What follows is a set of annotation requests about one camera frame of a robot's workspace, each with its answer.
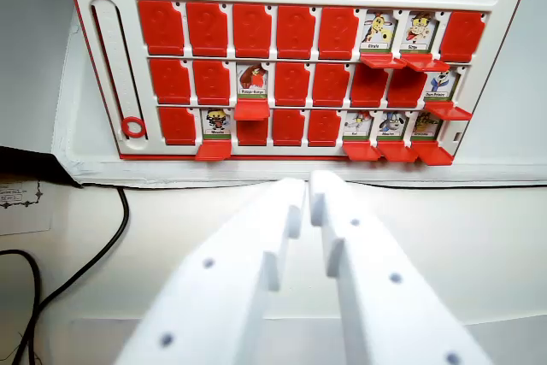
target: red slot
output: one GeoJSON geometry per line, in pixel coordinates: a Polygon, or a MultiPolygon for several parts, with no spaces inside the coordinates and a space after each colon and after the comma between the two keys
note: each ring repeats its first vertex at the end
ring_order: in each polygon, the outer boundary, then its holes
{"type": "Polygon", "coordinates": [[[412,148],[428,166],[450,166],[454,161],[454,156],[439,147],[437,141],[414,141],[412,148]]]}
{"type": "Polygon", "coordinates": [[[258,121],[270,116],[268,100],[265,98],[238,98],[234,113],[235,121],[258,121]]]}
{"type": "Polygon", "coordinates": [[[196,122],[194,115],[184,107],[160,107],[160,123],[167,145],[194,145],[196,122]]]}
{"type": "Polygon", "coordinates": [[[232,140],[204,140],[197,149],[197,162],[221,162],[232,155],[232,140]]]}
{"type": "Polygon", "coordinates": [[[279,6],[277,10],[277,56],[309,59],[314,44],[315,16],[308,6],[279,6]]]}
{"type": "Polygon", "coordinates": [[[480,12],[452,12],[441,43],[441,60],[471,62],[485,30],[481,17],[480,12]]]}
{"type": "Polygon", "coordinates": [[[334,147],[340,128],[340,116],[335,110],[311,110],[308,141],[310,147],[334,147]]]}
{"type": "Polygon", "coordinates": [[[319,58],[349,60],[356,44],[359,18],[353,8],[323,8],[319,31],[319,58]]]}
{"type": "Polygon", "coordinates": [[[350,81],[343,63],[317,63],[315,66],[314,106],[341,107],[350,81]]]}
{"type": "Polygon", "coordinates": [[[275,104],[304,106],[308,96],[309,71],[304,63],[279,62],[275,65],[275,104]]]}
{"type": "Polygon", "coordinates": [[[418,154],[403,141],[379,141],[378,150],[390,162],[415,162],[418,154]]]}
{"type": "Polygon", "coordinates": [[[139,0],[138,13],[149,54],[184,54],[182,17],[170,0],[139,0]]]}
{"type": "Polygon", "coordinates": [[[450,66],[440,60],[433,60],[433,55],[421,53],[403,53],[401,60],[408,68],[416,72],[446,72],[450,66]]]}
{"type": "Polygon", "coordinates": [[[452,102],[426,102],[424,110],[433,113],[441,120],[468,121],[473,116],[464,109],[455,107],[452,102]]]}
{"type": "Polygon", "coordinates": [[[239,145],[266,145],[268,139],[268,119],[260,121],[238,121],[239,145]]]}
{"type": "Polygon", "coordinates": [[[360,60],[370,68],[404,68],[407,65],[392,53],[361,53],[360,60]]]}
{"type": "Polygon", "coordinates": [[[298,109],[276,109],[272,118],[273,145],[302,145],[305,117],[298,109]]]}
{"type": "Polygon", "coordinates": [[[175,59],[151,59],[150,74],[159,104],[190,104],[188,69],[175,59]]]}
{"type": "Polygon", "coordinates": [[[427,74],[410,68],[394,70],[387,92],[387,107],[416,107],[426,80],[427,74]]]}
{"type": "Polygon", "coordinates": [[[381,157],[370,141],[344,141],[343,148],[353,162],[375,162],[381,157]]]}
{"type": "Polygon", "coordinates": [[[233,42],[236,57],[270,56],[272,16],[263,4],[233,5],[233,42]]]}
{"type": "Polygon", "coordinates": [[[388,76],[382,68],[357,64],[351,85],[351,107],[379,107],[388,76]]]}
{"type": "Polygon", "coordinates": [[[226,57],[228,19],[218,3],[187,3],[188,33],[194,56],[226,57]]]}
{"type": "Polygon", "coordinates": [[[230,70],[223,62],[195,60],[194,83],[197,103],[227,106],[230,103],[230,70]]]}

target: paper card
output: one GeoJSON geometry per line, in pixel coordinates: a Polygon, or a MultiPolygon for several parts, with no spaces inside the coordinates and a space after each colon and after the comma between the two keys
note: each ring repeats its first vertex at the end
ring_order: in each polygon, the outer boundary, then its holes
{"type": "Polygon", "coordinates": [[[378,140],[402,140],[409,119],[403,112],[384,112],[378,127],[378,140]]]}
{"type": "Polygon", "coordinates": [[[437,32],[433,12],[410,12],[404,29],[401,53],[429,53],[437,32]]]}
{"type": "Polygon", "coordinates": [[[268,98],[268,71],[262,63],[237,65],[238,97],[268,98]]]}
{"type": "Polygon", "coordinates": [[[368,140],[373,118],[367,111],[348,111],[342,140],[368,140]]]}
{"type": "Polygon", "coordinates": [[[365,17],[365,30],[359,50],[361,52],[389,53],[397,19],[393,13],[369,10],[365,17]]]}
{"type": "Polygon", "coordinates": [[[224,109],[202,109],[204,139],[229,139],[230,115],[224,109]]]}
{"type": "Polygon", "coordinates": [[[429,74],[424,92],[424,100],[451,100],[460,79],[460,74],[456,70],[456,68],[451,68],[447,72],[429,74]]]}
{"type": "Polygon", "coordinates": [[[442,124],[441,119],[429,112],[423,111],[418,115],[410,140],[434,140],[442,124]]]}
{"type": "Polygon", "coordinates": [[[43,181],[0,181],[0,235],[49,230],[55,188],[43,181]]]}

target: white wall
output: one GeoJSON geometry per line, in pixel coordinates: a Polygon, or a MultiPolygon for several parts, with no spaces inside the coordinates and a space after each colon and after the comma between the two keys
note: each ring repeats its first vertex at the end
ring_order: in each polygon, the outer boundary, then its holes
{"type": "Polygon", "coordinates": [[[547,107],[542,81],[547,8],[542,5],[545,0],[521,0],[458,150],[458,162],[547,164],[541,121],[541,110],[547,107]]]}
{"type": "Polygon", "coordinates": [[[0,145],[51,152],[73,0],[0,0],[0,145]]]}

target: red ring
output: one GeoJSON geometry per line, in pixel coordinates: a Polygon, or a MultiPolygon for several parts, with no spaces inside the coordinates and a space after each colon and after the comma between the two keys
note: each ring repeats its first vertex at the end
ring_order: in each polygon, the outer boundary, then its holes
{"type": "Polygon", "coordinates": [[[146,127],[144,126],[144,121],[140,120],[138,117],[126,117],[121,123],[121,130],[127,137],[140,138],[146,134],[146,127]],[[137,123],[140,126],[139,132],[132,132],[129,130],[129,123],[137,123]]]}

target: character card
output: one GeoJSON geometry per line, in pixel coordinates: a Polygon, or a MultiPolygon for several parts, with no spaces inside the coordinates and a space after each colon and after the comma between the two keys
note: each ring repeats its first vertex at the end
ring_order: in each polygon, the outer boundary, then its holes
{"type": "Polygon", "coordinates": [[[441,127],[441,119],[426,111],[422,111],[416,119],[414,130],[410,140],[434,140],[437,138],[438,130],[441,127]]]}
{"type": "Polygon", "coordinates": [[[387,111],[381,118],[378,140],[402,140],[409,119],[402,112],[387,111]]]}
{"type": "Polygon", "coordinates": [[[451,68],[447,72],[429,74],[424,93],[424,100],[451,100],[459,79],[460,74],[456,71],[456,68],[451,68]]]}
{"type": "Polygon", "coordinates": [[[268,98],[268,71],[261,63],[239,64],[238,97],[268,98]]]}
{"type": "Polygon", "coordinates": [[[410,12],[401,42],[401,53],[429,53],[437,32],[433,12],[410,12]]]}
{"type": "Polygon", "coordinates": [[[365,30],[359,50],[361,52],[390,52],[396,28],[397,19],[393,17],[393,13],[369,10],[365,17],[365,30]]]}
{"type": "Polygon", "coordinates": [[[348,111],[342,140],[368,140],[373,118],[367,111],[348,111]]]}
{"type": "Polygon", "coordinates": [[[202,109],[203,138],[229,139],[230,115],[224,109],[202,109]]]}

